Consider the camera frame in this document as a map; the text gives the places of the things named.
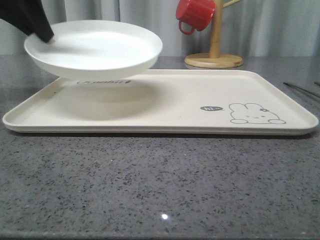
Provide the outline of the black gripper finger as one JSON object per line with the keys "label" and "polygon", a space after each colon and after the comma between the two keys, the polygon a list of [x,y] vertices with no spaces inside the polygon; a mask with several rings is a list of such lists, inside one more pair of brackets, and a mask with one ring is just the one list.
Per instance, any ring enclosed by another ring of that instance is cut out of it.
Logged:
{"label": "black gripper finger", "polygon": [[36,34],[45,43],[54,36],[40,0],[2,0],[0,18],[28,36]]}

